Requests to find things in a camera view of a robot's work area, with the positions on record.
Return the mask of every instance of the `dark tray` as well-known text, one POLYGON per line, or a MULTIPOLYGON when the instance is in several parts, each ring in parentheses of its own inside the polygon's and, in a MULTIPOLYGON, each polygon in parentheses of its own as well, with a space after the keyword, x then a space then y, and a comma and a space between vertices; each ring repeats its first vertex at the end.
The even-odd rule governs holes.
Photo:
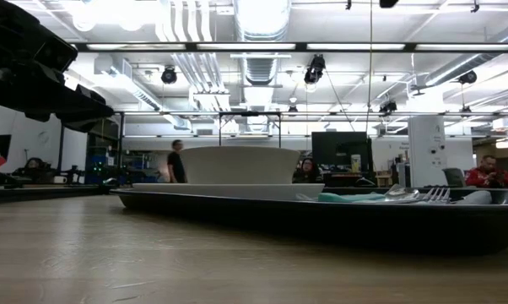
POLYGON ((508 204, 334 204, 124 189, 111 193, 129 209, 353 246, 451 254, 486 254, 508 247, 508 204))

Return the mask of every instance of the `black chair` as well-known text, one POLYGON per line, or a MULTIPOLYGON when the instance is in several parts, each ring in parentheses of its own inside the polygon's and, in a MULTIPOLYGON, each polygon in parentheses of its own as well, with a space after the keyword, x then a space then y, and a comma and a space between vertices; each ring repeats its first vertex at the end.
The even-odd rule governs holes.
POLYGON ((449 187, 466 187, 466 180, 462 170, 458 168, 447 168, 443 172, 446 174, 447 185, 449 187))

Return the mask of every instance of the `woman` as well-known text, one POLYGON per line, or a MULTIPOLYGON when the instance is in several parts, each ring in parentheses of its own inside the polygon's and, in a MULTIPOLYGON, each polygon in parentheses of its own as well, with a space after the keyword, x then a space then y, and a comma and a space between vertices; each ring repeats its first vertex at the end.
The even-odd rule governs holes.
POLYGON ((32 157, 27 160, 25 169, 40 169, 44 165, 44 162, 40 158, 32 157))
POLYGON ((312 158, 303 160, 299 171, 294 174, 294 183, 317 183, 323 182, 320 170, 312 158))

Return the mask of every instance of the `white pillar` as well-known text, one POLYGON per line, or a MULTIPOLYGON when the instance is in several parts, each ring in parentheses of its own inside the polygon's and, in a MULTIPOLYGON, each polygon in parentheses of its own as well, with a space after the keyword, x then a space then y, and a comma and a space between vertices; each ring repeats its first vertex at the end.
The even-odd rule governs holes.
POLYGON ((446 185, 446 134, 443 117, 411 117, 408 120, 412 187, 446 185))

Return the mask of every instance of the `black monitor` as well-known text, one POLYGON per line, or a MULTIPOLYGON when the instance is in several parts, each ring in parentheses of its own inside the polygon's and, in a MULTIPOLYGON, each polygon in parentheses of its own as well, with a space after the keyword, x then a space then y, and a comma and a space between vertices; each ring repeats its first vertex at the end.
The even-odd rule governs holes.
POLYGON ((371 171, 372 145, 365 132, 313 132, 312 158, 318 165, 351 166, 351 155, 361 155, 361 171, 371 171))

